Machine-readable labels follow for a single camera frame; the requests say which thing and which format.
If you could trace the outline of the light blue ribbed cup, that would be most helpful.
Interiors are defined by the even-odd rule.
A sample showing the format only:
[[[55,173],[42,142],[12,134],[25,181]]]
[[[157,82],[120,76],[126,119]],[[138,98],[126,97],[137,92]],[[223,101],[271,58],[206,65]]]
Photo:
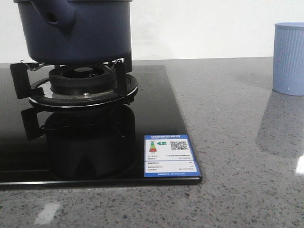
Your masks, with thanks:
[[[304,95],[304,23],[275,24],[273,90]]]

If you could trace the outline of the dark blue cooking pot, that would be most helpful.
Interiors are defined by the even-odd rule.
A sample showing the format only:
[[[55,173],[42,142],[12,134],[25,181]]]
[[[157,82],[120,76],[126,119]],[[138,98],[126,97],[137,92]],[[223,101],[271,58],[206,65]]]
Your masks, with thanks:
[[[98,63],[131,53],[129,0],[16,0],[31,59]]]

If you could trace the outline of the black metal pot support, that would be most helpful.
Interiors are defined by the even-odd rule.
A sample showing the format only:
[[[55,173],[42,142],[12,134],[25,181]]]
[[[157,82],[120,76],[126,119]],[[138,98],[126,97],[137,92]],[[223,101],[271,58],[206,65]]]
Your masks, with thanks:
[[[130,103],[137,93],[138,85],[135,77],[129,74],[132,70],[131,56],[105,61],[100,63],[108,69],[116,70],[116,86],[110,90],[82,95],[61,95],[51,91],[51,83],[48,77],[43,78],[31,84],[29,81],[29,71],[38,71],[45,67],[45,63],[26,63],[21,61],[10,65],[11,76],[13,79],[16,96],[18,99],[28,98],[33,105],[58,108],[58,109],[81,109],[94,106],[109,105],[116,102]],[[90,65],[85,64],[69,64],[58,65],[54,68],[70,65]]]

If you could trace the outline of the blue white energy label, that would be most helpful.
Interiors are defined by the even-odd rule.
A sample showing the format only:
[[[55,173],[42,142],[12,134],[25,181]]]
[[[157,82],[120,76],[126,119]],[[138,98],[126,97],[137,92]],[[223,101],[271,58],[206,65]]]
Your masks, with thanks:
[[[199,177],[188,135],[146,135],[144,177]]]

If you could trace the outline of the black glass gas stove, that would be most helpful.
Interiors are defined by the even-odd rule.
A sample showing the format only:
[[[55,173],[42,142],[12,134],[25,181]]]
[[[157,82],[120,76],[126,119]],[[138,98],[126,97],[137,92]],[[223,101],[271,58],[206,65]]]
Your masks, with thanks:
[[[29,71],[30,83],[53,68]],[[188,133],[164,66],[138,66],[129,74],[138,89],[128,104],[58,109],[18,99],[10,65],[1,68],[0,187],[200,183],[201,171],[199,177],[144,177],[144,137]]]

